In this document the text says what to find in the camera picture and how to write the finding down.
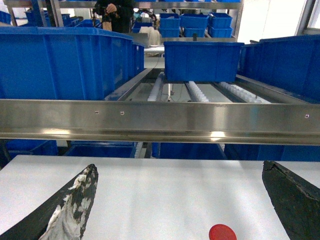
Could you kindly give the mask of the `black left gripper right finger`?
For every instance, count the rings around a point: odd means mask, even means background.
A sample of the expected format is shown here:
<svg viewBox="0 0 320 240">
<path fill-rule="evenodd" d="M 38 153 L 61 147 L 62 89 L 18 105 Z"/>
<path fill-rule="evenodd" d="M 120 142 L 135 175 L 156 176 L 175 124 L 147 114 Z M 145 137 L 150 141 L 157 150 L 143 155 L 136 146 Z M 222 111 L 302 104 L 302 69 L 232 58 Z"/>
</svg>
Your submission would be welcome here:
<svg viewBox="0 0 320 240">
<path fill-rule="evenodd" d="M 320 189 L 275 161 L 264 161 L 262 182 L 291 240 L 320 238 Z"/>
</svg>

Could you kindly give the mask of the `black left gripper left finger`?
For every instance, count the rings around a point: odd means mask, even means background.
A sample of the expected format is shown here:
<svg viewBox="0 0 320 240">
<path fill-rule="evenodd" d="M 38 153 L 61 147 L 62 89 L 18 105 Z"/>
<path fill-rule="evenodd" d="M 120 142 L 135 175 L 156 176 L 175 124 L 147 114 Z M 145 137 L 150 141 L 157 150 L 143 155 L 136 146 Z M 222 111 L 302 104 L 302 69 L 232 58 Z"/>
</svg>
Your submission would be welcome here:
<svg viewBox="0 0 320 240">
<path fill-rule="evenodd" d="M 36 210 L 0 235 L 2 240 L 81 240 L 94 204 L 99 173 L 89 164 Z"/>
</svg>

